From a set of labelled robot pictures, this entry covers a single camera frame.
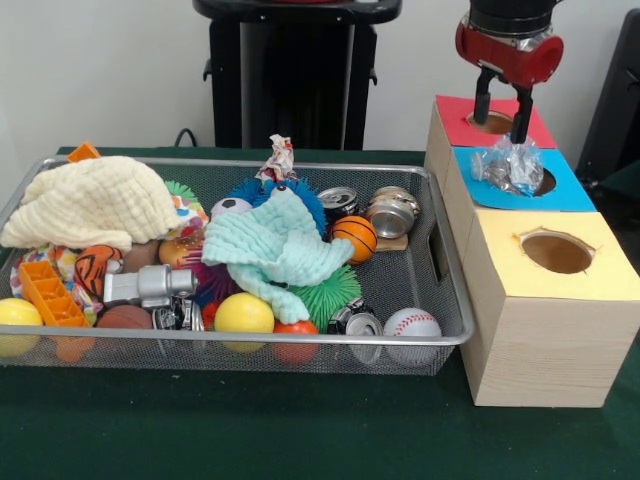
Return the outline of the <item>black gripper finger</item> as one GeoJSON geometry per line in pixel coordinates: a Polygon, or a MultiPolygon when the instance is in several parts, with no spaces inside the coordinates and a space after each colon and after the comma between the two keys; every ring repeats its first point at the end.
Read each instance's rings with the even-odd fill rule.
{"type": "Polygon", "coordinates": [[[493,71],[482,67],[476,83],[475,103],[473,119],[478,125],[485,125],[489,115],[491,94],[490,83],[493,80],[493,71]]]}
{"type": "Polygon", "coordinates": [[[512,143],[525,143],[533,109],[532,88],[513,85],[517,93],[518,110],[513,117],[510,140],[512,143]]]}

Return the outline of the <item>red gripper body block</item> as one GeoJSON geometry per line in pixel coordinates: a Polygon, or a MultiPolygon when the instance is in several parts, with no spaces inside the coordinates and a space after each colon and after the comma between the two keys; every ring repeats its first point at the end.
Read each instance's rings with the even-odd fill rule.
{"type": "Polygon", "coordinates": [[[564,53],[563,40],[551,28],[529,38],[498,37],[475,29],[468,19],[459,23],[455,45],[464,60],[480,68],[478,88],[488,88],[494,78],[532,88],[549,80],[564,53]]]}

